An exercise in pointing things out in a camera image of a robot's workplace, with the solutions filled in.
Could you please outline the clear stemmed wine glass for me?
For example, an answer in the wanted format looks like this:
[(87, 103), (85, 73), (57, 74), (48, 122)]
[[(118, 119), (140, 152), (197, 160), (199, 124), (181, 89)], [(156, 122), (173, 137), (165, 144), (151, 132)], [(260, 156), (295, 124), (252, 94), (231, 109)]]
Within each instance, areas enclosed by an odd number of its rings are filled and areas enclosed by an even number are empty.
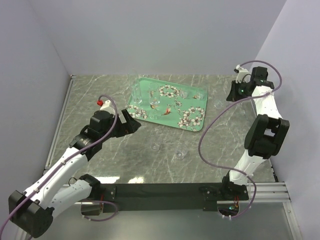
[(160, 104), (160, 92), (159, 92), (159, 85), (155, 82), (149, 84), (149, 104), (151, 107), (149, 117), (152, 120), (158, 120), (161, 116), (160, 111), (158, 110)]

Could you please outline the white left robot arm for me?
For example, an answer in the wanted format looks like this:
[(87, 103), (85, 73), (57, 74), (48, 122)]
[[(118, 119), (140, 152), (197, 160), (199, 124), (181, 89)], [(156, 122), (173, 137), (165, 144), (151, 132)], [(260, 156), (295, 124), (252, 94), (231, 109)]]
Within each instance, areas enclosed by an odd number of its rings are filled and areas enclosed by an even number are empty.
[(96, 111), (60, 159), (38, 181), (9, 196), (10, 221), (30, 237), (38, 238), (49, 229), (54, 218), (74, 203), (97, 200), (101, 183), (91, 175), (80, 177), (64, 190), (61, 187), (102, 149), (105, 141), (133, 134), (140, 127), (125, 109), (121, 113), (110, 107)]

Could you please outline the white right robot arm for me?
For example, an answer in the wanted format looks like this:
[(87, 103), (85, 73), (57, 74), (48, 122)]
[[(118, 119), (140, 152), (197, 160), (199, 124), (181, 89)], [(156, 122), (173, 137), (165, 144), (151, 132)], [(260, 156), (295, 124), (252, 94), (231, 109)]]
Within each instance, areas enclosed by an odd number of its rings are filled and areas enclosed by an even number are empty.
[(228, 102), (236, 102), (251, 98), (256, 110), (256, 118), (248, 130), (245, 140), (245, 151), (233, 170), (222, 179), (220, 194), (226, 200), (234, 196), (245, 199), (248, 178), (263, 162), (276, 156), (288, 133), (290, 122), (279, 113), (273, 82), (268, 80), (265, 67), (254, 67), (249, 72), (237, 65), (234, 70), (237, 77), (231, 83), (231, 90), (226, 98)]

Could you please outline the tall clear champagne flute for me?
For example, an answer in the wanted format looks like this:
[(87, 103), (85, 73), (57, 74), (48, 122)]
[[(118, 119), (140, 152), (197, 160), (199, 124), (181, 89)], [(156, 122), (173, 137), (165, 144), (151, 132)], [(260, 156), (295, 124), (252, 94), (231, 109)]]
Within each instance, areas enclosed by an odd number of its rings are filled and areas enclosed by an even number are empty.
[(137, 74), (129, 75), (129, 83), (130, 83), (132, 100), (136, 105), (139, 105), (142, 102), (139, 76)]

